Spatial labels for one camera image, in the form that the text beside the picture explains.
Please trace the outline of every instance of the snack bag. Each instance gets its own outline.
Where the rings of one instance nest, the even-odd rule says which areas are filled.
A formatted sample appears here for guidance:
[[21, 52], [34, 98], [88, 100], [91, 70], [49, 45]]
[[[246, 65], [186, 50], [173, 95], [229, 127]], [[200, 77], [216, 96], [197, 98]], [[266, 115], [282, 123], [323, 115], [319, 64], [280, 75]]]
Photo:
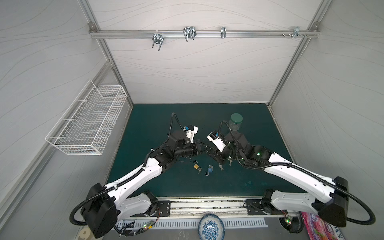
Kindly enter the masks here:
[[319, 216], [302, 213], [311, 240], [345, 240], [338, 227], [323, 221]]

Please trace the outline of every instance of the floor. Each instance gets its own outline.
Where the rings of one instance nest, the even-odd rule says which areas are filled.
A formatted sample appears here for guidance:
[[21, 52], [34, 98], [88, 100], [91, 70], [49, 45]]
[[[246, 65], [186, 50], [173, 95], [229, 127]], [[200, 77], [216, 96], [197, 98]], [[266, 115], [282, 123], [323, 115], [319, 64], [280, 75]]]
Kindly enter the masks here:
[[[253, 145], [263, 145], [291, 160], [265, 104], [135, 104], [125, 129], [108, 182], [119, 179], [142, 164], [146, 153], [167, 139], [169, 120], [175, 112], [183, 126], [199, 128], [195, 139], [208, 143], [207, 135], [217, 129], [232, 113], [240, 113], [243, 123], [239, 132]], [[303, 192], [279, 177], [242, 168], [237, 162], [223, 165], [223, 171], [208, 155], [192, 158], [203, 168], [193, 168], [188, 159], [177, 162], [167, 172], [148, 181], [133, 195], [150, 190], [158, 197], [251, 196], [263, 195], [266, 189]], [[205, 171], [213, 165], [209, 176]]]

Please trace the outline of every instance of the white wire basket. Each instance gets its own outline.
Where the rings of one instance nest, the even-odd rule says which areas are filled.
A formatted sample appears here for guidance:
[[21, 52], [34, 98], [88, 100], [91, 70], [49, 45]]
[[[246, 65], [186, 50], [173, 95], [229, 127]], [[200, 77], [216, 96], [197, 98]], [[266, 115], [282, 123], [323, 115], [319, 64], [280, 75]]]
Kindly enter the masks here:
[[90, 83], [45, 138], [67, 155], [101, 155], [127, 99], [122, 86]]

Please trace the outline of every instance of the plastic jar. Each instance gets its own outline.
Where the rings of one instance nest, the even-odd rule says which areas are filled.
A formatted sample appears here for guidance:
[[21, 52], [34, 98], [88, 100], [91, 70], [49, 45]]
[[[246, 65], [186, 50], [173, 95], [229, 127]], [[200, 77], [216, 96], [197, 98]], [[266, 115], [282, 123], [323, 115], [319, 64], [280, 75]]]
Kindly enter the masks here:
[[240, 129], [241, 123], [243, 122], [243, 116], [238, 113], [233, 113], [231, 119], [229, 119], [229, 126], [233, 131]]

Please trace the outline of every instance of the blue and white bowl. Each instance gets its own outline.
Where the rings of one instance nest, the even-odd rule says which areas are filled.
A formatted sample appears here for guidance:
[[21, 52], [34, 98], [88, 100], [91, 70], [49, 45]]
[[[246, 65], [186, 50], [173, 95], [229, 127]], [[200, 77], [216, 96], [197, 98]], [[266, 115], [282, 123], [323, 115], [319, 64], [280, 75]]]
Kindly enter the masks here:
[[223, 240], [224, 224], [215, 214], [207, 214], [199, 221], [199, 237], [201, 240]]

